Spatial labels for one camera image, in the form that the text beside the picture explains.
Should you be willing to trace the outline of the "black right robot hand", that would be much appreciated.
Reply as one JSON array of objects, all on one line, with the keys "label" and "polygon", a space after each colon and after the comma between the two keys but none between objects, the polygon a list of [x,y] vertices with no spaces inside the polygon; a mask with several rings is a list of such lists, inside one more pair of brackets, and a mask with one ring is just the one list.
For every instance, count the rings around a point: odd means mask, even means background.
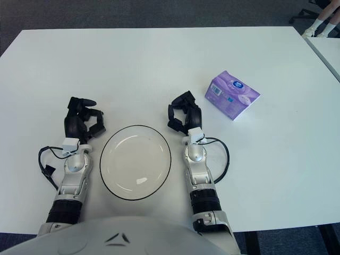
[{"label": "black right robot hand", "polygon": [[[191,91],[187,91],[175,98],[168,106],[168,127],[188,134],[193,128],[202,128],[202,112],[201,108],[195,103],[195,98]],[[186,115],[184,124],[182,121],[174,117],[174,110],[182,110]]]}]

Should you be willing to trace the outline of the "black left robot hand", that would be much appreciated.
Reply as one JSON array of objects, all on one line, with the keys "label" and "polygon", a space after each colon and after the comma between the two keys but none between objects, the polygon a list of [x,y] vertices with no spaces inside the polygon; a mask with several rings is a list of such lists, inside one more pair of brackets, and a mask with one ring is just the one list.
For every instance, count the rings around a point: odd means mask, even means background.
[{"label": "black left robot hand", "polygon": [[[67,138],[78,138],[80,144],[87,144],[92,138],[102,135],[104,126],[103,112],[92,108],[97,103],[90,99],[71,97],[68,104],[68,113],[64,119],[64,130]],[[95,117],[97,122],[91,127],[86,122]]]}]

